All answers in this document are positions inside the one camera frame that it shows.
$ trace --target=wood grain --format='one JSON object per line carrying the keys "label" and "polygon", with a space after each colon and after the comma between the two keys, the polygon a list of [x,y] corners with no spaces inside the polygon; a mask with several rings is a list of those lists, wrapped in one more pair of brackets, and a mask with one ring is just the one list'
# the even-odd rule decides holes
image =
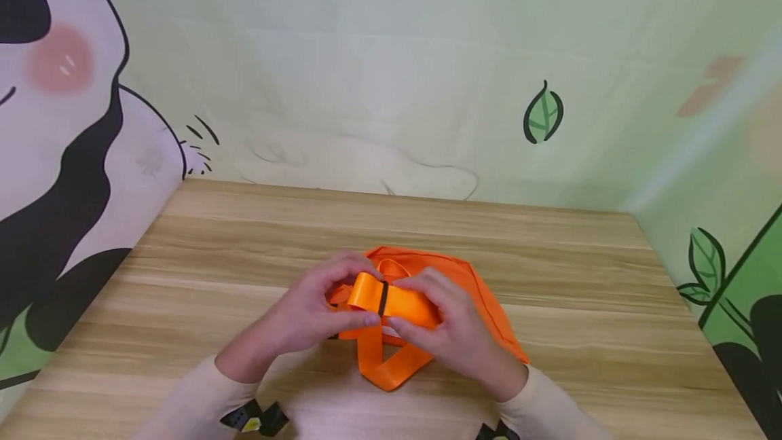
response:
{"label": "wood grain", "polygon": [[[0,439],[128,438],[302,270],[380,244],[471,261],[534,364],[617,439],[762,438],[629,215],[192,181]],[[259,399],[292,416],[282,438],[473,440],[497,420],[476,384],[437,364],[376,389],[350,342],[279,358]]]}

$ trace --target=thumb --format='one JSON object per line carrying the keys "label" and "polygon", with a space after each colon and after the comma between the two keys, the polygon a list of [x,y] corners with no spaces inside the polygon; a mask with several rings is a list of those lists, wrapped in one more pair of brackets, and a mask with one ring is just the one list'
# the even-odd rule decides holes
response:
{"label": "thumb", "polygon": [[329,313],[328,319],[324,321],[326,332],[331,336],[343,331],[380,325],[380,316],[367,311],[337,311]]}
{"label": "thumb", "polygon": [[422,348],[423,350],[431,348],[434,337],[433,333],[427,330],[427,328],[413,325],[410,321],[405,320],[405,318],[400,318],[399,316],[390,316],[388,318],[388,323],[406,342],[415,344],[415,346]]}

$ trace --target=green wallpaper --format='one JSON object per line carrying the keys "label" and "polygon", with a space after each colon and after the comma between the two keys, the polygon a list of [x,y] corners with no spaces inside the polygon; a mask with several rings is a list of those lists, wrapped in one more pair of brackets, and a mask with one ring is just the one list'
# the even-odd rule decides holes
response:
{"label": "green wallpaper", "polygon": [[[771,440],[782,439],[782,35],[701,116],[639,223]],[[768,85],[765,95],[742,86]],[[737,100],[745,96],[744,102]],[[740,105],[742,111],[722,111]]]}
{"label": "green wallpaper", "polygon": [[113,2],[124,81],[206,138],[204,177],[616,210],[782,0]]}

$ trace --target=orange bag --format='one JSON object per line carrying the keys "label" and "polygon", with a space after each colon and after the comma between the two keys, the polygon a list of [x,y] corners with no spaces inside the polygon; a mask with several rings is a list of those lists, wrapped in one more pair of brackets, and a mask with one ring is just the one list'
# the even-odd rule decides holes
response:
{"label": "orange bag", "polygon": [[[379,312],[381,325],[345,331],[337,336],[340,340],[356,340],[358,368],[361,375],[372,384],[382,390],[394,390],[432,360],[430,354],[403,341],[392,328],[386,326],[388,316],[401,316],[418,326],[429,328],[441,322],[437,308],[425,296],[388,285],[388,282],[396,279],[420,274],[426,267],[441,271],[472,296],[475,308],[494,340],[521,362],[529,363],[513,335],[505,311],[467,261],[392,246],[379,246],[367,251],[366,256],[386,277],[386,282],[361,272],[356,277],[355,285],[343,285],[336,289],[329,296],[329,303],[337,311],[361,308]],[[386,362],[383,362],[383,343],[401,347]]]}

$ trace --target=beige sleeve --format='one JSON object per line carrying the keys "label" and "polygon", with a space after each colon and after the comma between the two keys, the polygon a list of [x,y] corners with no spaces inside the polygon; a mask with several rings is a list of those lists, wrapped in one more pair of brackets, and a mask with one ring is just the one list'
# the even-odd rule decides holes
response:
{"label": "beige sleeve", "polygon": [[255,399],[258,384],[241,384],[215,367],[215,356],[176,383],[160,410],[132,440],[232,440],[237,431],[220,423]]}
{"label": "beige sleeve", "polygon": [[608,431],[534,367],[529,367],[529,379],[524,389],[499,406],[505,425],[524,440],[611,439]]}

